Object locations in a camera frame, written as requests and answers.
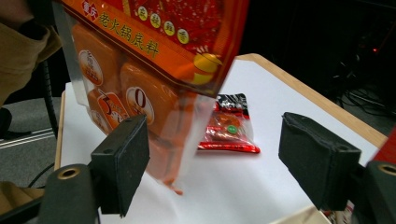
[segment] black shoe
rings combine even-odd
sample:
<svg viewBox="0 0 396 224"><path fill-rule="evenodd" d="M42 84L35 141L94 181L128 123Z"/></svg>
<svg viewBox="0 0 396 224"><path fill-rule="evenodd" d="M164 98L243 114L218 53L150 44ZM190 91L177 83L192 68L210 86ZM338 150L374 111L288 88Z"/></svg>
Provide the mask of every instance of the black shoe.
<svg viewBox="0 0 396 224"><path fill-rule="evenodd" d="M0 139L6 135L9 125L11 125L12 115L9 110L0 108Z"/></svg>

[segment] red food package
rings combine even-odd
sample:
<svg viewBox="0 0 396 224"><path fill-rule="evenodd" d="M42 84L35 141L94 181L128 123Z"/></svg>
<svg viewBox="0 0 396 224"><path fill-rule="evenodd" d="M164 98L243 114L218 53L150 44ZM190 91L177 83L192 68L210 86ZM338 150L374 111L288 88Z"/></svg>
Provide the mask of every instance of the red food package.
<svg viewBox="0 0 396 224"><path fill-rule="evenodd" d="M260 149L253 143L245 94L219 94L198 149L260 153Z"/></svg>

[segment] white tabletop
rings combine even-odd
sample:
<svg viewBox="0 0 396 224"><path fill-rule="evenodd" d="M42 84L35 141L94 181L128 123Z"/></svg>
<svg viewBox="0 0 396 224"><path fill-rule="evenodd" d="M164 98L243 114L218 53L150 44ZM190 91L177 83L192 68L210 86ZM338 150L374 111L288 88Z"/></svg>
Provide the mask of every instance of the white tabletop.
<svg viewBox="0 0 396 224"><path fill-rule="evenodd" d="M198 151L181 177L183 196L144 175L127 216L101 216L102 223L262 224L312 206L278 158L284 112L310 117L360 148L361 164L376 152L374 145L254 62L235 60L220 93L246 95L254 142L262 152ZM61 166L88 164L105 137L77 104L68 83Z"/></svg>

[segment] snack packet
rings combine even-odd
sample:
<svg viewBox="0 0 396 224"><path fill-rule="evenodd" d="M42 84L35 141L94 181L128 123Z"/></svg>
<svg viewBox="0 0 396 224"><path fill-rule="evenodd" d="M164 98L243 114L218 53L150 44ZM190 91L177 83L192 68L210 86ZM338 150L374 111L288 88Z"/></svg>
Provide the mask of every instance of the snack packet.
<svg viewBox="0 0 396 224"><path fill-rule="evenodd" d="M145 114L147 173L177 194L238 52L248 1L63 0L88 114L105 134Z"/></svg>
<svg viewBox="0 0 396 224"><path fill-rule="evenodd" d="M198 149L260 153L260 148L253 143L245 94L218 95Z"/></svg>

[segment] orange plastic package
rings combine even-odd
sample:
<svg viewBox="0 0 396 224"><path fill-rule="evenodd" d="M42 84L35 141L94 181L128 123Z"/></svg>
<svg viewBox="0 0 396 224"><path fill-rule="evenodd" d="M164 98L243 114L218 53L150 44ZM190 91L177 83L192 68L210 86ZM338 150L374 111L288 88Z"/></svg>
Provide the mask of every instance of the orange plastic package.
<svg viewBox="0 0 396 224"><path fill-rule="evenodd" d="M145 114L147 173L178 181L239 50L248 1L63 0L87 110L104 133Z"/></svg>

